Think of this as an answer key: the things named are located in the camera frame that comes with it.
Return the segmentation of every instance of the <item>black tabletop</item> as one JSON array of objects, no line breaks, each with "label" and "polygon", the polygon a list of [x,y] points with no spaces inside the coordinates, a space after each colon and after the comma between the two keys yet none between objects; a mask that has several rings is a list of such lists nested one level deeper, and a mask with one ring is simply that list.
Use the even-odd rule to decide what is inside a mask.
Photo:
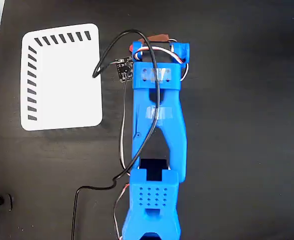
[{"label": "black tabletop", "polygon": [[[99,126],[25,131],[20,120],[22,37],[94,23],[101,51],[125,29],[190,43],[181,104],[188,138],[178,215],[182,240],[294,239],[294,1],[6,0],[0,31],[0,240],[69,239],[74,192],[108,186],[120,170],[122,87],[102,75]],[[127,56],[122,39],[109,60]],[[132,104],[132,90],[127,104]],[[131,150],[131,110],[126,155]],[[144,157],[168,157],[160,131]],[[112,207],[121,186],[79,199],[77,240],[115,239]],[[128,194],[117,209],[120,225]]]}]

